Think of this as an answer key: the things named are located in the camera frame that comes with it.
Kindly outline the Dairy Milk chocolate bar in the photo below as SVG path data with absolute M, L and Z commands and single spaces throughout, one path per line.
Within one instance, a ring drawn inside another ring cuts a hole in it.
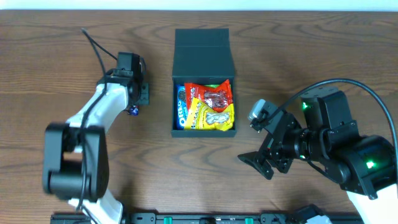
M 137 116 L 139 114 L 139 107 L 137 105 L 132 105 L 127 110 L 128 115 Z

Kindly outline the blue Oreo cookie pack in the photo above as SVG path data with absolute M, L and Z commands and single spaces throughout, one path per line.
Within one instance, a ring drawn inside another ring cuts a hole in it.
M 177 85 L 177 129 L 183 130 L 188 116 L 184 85 Z

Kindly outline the yellow Hacks candy bag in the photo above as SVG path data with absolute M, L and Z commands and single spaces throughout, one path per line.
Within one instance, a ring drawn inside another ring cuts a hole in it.
M 234 116 L 233 103 L 222 112 L 217 112 L 203 101 L 194 98 L 188 111 L 184 130 L 227 131 L 234 125 Z

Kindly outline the red Hacks candy bag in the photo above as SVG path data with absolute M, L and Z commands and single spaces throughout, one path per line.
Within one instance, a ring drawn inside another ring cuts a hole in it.
M 225 80 L 215 88 L 208 85 L 186 83 L 185 92 L 188 109 L 190 109 L 194 98 L 204 102 L 217 112 L 222 112 L 233 103 L 233 94 L 229 80 Z

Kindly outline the Haribo worms candy bag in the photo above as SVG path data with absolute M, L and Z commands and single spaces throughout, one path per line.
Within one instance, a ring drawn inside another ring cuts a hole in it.
M 217 85 L 217 84 L 213 84 L 213 85 L 205 85 L 206 87 L 210 87 L 210 88 L 217 88 L 219 85 Z

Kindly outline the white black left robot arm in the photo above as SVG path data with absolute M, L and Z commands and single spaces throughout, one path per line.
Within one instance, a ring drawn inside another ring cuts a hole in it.
M 51 223 L 130 223 L 124 205 L 108 189 L 106 133 L 123 111 L 136 116 L 149 102 L 146 63 L 138 54 L 120 52 L 95 94 L 65 123 L 50 123 L 44 137 L 44 192 L 65 200 L 76 213 L 58 213 Z

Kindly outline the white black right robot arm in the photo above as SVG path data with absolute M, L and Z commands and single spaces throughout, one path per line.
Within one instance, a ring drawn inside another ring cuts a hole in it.
M 306 127 L 271 102 L 256 102 L 251 127 L 267 136 L 258 151 L 239 159 L 268 180 L 275 170 L 288 173 L 293 160 L 305 161 L 346 191 L 364 223 L 397 223 L 393 145 L 382 136 L 359 134 L 346 95 L 336 87 L 314 88 L 300 99 Z

